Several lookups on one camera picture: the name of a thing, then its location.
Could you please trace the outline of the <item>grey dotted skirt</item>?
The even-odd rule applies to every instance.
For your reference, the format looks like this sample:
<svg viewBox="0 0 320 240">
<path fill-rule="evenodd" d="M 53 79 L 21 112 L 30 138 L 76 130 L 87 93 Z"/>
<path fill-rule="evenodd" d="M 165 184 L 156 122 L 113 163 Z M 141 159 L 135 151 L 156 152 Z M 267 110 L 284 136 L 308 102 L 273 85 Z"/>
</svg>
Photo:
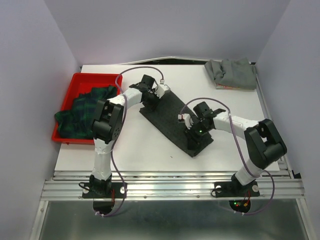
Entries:
<svg viewBox="0 0 320 240">
<path fill-rule="evenodd" d="M 190 114 L 192 120 L 196 122 L 197 116 L 171 91 L 161 98 L 159 104 L 154 110 L 142 107 L 139 112 L 174 145 L 190 157 L 195 157 L 214 140 L 212 137 L 207 137 L 206 147 L 200 147 L 196 150 L 188 150 L 187 135 L 185 132 L 187 128 L 184 123 L 178 122 L 178 114 L 181 110 L 183 110 L 184 113 Z"/>
</svg>

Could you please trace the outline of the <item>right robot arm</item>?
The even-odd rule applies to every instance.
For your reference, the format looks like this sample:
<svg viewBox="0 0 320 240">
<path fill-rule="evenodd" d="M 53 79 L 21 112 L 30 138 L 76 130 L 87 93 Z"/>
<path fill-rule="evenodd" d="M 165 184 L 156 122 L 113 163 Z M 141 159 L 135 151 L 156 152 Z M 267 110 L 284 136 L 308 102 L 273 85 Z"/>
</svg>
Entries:
<svg viewBox="0 0 320 240">
<path fill-rule="evenodd" d="M 228 107 L 212 110 L 206 102 L 197 104 L 193 111 L 197 121 L 188 113 L 180 113 L 178 121 L 186 126 L 186 133 L 195 146 L 211 130 L 220 130 L 233 135 L 243 167 L 223 186 L 222 192 L 242 195 L 261 173 L 279 160 L 288 149 L 274 122 L 268 118 L 257 121 L 234 116 Z"/>
</svg>

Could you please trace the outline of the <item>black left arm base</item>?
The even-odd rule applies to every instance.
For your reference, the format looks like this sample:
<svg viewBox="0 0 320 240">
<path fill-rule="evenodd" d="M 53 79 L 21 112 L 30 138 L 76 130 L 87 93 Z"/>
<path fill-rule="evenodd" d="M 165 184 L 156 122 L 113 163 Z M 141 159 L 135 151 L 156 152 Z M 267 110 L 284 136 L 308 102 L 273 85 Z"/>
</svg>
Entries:
<svg viewBox="0 0 320 240">
<path fill-rule="evenodd" d="M 94 190 L 89 182 L 80 182 L 83 199 L 121 199 L 126 198 L 125 187 L 122 182 L 112 182 L 105 189 Z"/>
</svg>

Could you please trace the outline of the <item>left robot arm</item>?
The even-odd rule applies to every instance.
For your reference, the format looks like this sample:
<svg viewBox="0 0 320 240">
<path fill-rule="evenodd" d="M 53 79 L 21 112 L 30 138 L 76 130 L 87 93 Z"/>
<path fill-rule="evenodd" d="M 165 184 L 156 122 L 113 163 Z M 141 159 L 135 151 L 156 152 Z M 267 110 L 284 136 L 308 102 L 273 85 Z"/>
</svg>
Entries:
<svg viewBox="0 0 320 240">
<path fill-rule="evenodd" d="M 163 79 L 153 87 L 155 83 L 154 78 L 143 75 L 140 82 L 130 85 L 116 97 L 97 102 L 91 124 L 94 165 L 88 189 L 100 197 L 106 197 L 111 193 L 111 153 L 123 128 L 127 110 L 140 103 L 154 108 L 170 91 Z"/>
</svg>

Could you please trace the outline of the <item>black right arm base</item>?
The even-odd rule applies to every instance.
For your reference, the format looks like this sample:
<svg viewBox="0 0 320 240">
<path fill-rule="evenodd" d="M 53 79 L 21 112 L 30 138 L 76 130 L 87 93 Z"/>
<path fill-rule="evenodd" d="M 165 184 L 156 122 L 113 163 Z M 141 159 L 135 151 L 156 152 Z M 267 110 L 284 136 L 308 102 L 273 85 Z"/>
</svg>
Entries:
<svg viewBox="0 0 320 240">
<path fill-rule="evenodd" d="M 214 198 L 259 197 L 260 189 L 256 181 L 247 185 L 235 181 L 218 181 L 213 183 L 210 194 Z"/>
</svg>

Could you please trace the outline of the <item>folded pink patterned skirt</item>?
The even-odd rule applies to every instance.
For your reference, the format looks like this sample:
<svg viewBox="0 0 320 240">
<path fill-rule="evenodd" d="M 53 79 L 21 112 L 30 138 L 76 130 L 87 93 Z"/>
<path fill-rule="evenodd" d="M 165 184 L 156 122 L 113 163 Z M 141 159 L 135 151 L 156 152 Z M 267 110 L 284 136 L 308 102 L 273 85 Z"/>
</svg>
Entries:
<svg viewBox="0 0 320 240">
<path fill-rule="evenodd" d="M 217 89 L 223 89 L 223 90 L 241 90 L 241 87 L 234 87 L 234 86 L 226 86 L 226 85 L 221 85 L 217 84 L 215 86 Z"/>
</svg>

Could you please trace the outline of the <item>red plastic tray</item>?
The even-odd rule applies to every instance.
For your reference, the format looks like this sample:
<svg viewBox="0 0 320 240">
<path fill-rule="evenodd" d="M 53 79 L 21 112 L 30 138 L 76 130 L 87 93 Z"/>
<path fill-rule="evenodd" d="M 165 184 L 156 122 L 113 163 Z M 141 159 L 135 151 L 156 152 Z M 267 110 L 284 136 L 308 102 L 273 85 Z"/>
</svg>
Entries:
<svg viewBox="0 0 320 240">
<path fill-rule="evenodd" d="M 69 110 L 72 107 L 73 100 L 79 94 L 89 93 L 92 88 L 103 88 L 109 85 L 116 87 L 122 84 L 122 77 L 117 77 L 114 73 L 75 73 L 72 76 L 71 82 L 68 86 L 64 100 L 59 111 Z M 93 145 L 93 139 L 74 139 L 62 138 L 58 133 L 58 123 L 55 120 L 55 126 L 51 137 L 52 141 L 61 144 L 79 144 L 79 145 Z"/>
</svg>

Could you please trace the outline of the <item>green plaid skirt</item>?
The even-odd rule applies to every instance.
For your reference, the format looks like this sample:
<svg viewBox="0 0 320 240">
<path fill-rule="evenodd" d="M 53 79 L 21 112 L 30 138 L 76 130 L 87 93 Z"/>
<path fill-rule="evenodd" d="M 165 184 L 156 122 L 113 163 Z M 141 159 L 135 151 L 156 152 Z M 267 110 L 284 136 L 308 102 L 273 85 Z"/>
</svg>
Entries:
<svg viewBox="0 0 320 240">
<path fill-rule="evenodd" d="M 65 139 L 93 139 L 91 124 L 97 102 L 107 100 L 117 95 L 117 88 L 93 87 L 88 93 L 81 93 L 76 97 L 69 110 L 61 110 L 54 115 L 58 124 L 57 132 Z"/>
</svg>

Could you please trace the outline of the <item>folded light grey skirt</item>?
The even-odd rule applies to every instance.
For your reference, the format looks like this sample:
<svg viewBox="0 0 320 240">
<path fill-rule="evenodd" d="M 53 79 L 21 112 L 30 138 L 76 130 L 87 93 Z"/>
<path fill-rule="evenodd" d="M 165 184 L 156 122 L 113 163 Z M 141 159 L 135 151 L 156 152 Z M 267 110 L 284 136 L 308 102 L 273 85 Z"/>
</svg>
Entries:
<svg viewBox="0 0 320 240">
<path fill-rule="evenodd" d="M 240 60 L 209 60 L 204 67 L 215 86 L 219 84 L 249 91 L 257 88 L 256 68 L 246 57 Z"/>
</svg>

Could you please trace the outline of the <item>aluminium frame rail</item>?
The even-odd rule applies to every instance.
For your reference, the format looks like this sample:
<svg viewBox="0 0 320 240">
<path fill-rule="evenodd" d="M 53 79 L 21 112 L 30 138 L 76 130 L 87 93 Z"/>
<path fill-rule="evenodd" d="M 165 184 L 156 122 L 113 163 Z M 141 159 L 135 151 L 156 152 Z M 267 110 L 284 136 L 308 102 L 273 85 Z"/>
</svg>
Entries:
<svg viewBox="0 0 320 240">
<path fill-rule="evenodd" d="M 211 190 L 215 182 L 226 182 L 232 172 L 178 171 L 178 172 L 123 172 L 122 177 L 112 174 L 114 182 L 127 183 L 128 201 L 213 200 Z M 89 180 L 88 171 L 56 171 L 45 181 L 42 201 L 80 201 L 82 189 L 79 182 Z M 291 178 L 285 170 L 274 171 L 270 178 L 263 174 L 257 180 L 260 199 L 267 199 L 275 191 L 275 199 L 303 199 L 305 189 L 301 179 Z"/>
</svg>

